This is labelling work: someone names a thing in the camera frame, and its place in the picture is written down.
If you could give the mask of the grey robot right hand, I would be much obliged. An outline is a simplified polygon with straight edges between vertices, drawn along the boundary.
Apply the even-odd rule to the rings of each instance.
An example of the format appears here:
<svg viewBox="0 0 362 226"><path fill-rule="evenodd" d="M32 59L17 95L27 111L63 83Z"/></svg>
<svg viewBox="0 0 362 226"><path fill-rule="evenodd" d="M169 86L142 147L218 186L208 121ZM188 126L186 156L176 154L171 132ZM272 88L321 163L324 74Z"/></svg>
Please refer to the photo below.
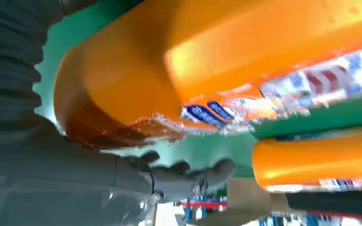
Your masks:
<svg viewBox="0 0 362 226"><path fill-rule="evenodd" d="M231 159L151 167L157 158L91 151L41 117L0 122L0 226L136 226L157 203L216 190L236 169Z"/></svg>

